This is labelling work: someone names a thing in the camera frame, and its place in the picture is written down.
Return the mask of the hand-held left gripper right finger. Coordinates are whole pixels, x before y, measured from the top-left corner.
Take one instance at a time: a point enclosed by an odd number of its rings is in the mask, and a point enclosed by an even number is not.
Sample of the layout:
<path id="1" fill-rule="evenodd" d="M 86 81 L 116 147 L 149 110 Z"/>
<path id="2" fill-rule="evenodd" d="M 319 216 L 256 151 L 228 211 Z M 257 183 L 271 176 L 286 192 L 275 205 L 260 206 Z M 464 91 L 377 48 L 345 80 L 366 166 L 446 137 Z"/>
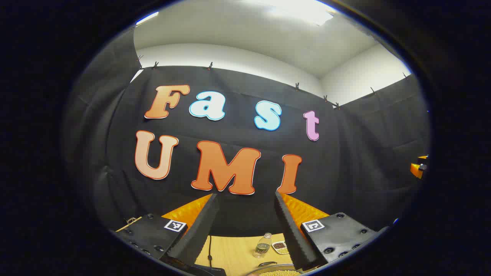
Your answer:
<path id="1" fill-rule="evenodd" d="M 343 212 L 328 215 L 280 192 L 274 205 L 293 266 L 304 271 L 339 266 L 388 231 L 372 230 Z"/>

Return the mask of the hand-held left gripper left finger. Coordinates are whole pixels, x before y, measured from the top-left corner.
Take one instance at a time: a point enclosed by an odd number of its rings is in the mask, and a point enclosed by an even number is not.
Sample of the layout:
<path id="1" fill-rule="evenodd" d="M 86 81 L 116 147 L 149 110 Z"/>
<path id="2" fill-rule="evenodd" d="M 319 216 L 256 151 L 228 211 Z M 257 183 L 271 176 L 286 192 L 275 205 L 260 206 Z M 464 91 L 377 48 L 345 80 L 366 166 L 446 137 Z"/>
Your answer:
<path id="1" fill-rule="evenodd" d="M 218 211 L 217 195 L 209 194 L 162 216 L 143 215 L 115 234 L 160 262 L 189 269 L 195 265 Z"/>

